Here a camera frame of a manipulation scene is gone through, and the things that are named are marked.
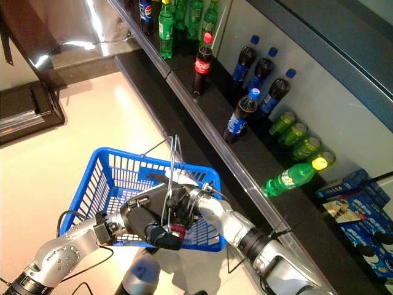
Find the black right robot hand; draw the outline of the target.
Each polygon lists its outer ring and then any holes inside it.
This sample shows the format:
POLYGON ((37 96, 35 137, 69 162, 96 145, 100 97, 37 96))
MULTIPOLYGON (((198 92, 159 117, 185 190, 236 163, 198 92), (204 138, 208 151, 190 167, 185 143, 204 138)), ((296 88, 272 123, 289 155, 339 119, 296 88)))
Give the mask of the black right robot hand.
POLYGON ((169 178, 166 175, 157 173, 147 174, 147 179, 158 183, 151 187, 147 193, 149 197, 148 210, 151 211, 163 224, 177 224, 189 230, 195 222, 194 202, 190 193, 194 189, 200 189, 196 181, 183 174, 173 174, 172 194, 165 200, 168 188, 169 178))

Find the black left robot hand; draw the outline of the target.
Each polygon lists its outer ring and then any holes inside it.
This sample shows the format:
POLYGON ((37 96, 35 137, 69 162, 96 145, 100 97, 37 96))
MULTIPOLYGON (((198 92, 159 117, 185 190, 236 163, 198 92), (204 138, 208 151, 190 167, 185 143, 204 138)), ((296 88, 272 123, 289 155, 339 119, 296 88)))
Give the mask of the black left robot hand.
POLYGON ((156 248, 179 250, 182 240, 161 224, 167 191, 166 184, 159 184, 141 192, 120 207, 120 215, 129 234, 137 235, 156 248))

